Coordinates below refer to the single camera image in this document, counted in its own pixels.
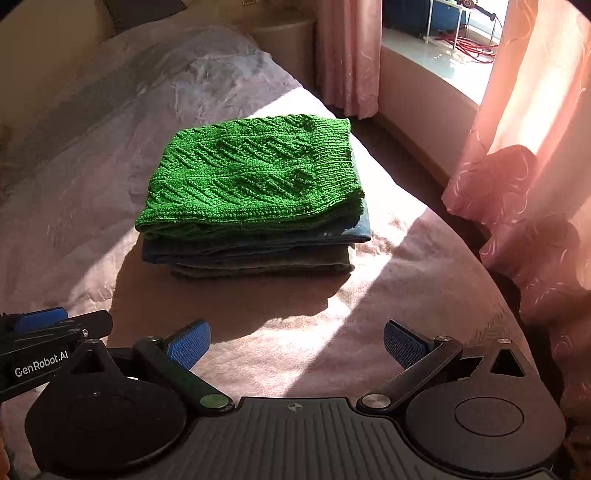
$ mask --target folded blanket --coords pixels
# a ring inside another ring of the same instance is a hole
[[[173,274],[186,277],[226,277],[255,273],[346,273],[353,270],[355,250],[348,245],[298,247],[271,255],[244,258],[240,262],[203,261],[198,267],[172,265]]]
[[[193,264],[202,259],[237,260],[251,255],[286,251],[294,247],[360,244],[371,240],[367,205],[361,217],[333,220],[307,231],[255,233],[219,239],[179,241],[170,238],[144,239],[142,259],[155,264]]]
[[[361,213],[347,119],[286,115],[175,134],[135,226],[146,238],[310,230]]]

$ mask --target blue gripper pad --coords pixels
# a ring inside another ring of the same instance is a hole
[[[384,346],[405,369],[414,365],[431,350],[429,341],[420,338],[393,320],[384,327]]]
[[[32,330],[40,330],[67,319],[68,312],[62,307],[42,310],[40,312],[25,313],[14,325],[14,331],[17,333],[25,333]]]
[[[204,320],[199,320],[169,340],[166,354],[190,370],[209,350],[211,340],[212,333],[209,324]]]

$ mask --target metal screw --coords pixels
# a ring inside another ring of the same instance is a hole
[[[390,405],[390,399],[380,393],[372,393],[364,396],[361,403],[367,408],[386,408]]]
[[[230,400],[225,395],[210,393],[209,395],[201,397],[199,403],[206,408],[224,408],[230,403]]]

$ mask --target bed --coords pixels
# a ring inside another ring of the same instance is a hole
[[[247,116],[332,117],[252,39],[187,10],[101,44],[4,161],[0,299],[6,312],[109,310],[109,346],[167,336],[206,319],[212,346],[193,368],[242,395],[355,400],[401,367],[385,352],[389,318],[478,348],[513,339],[531,359],[500,292],[463,241],[398,187],[351,137],[372,240],[353,273],[174,278],[141,261],[134,220],[164,146],[182,128]],[[23,421],[38,391],[2,405],[13,464],[37,467]]]

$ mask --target round nightstand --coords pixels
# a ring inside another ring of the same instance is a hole
[[[253,20],[249,33],[259,48],[308,90],[314,89],[314,24],[297,10],[270,10]]]

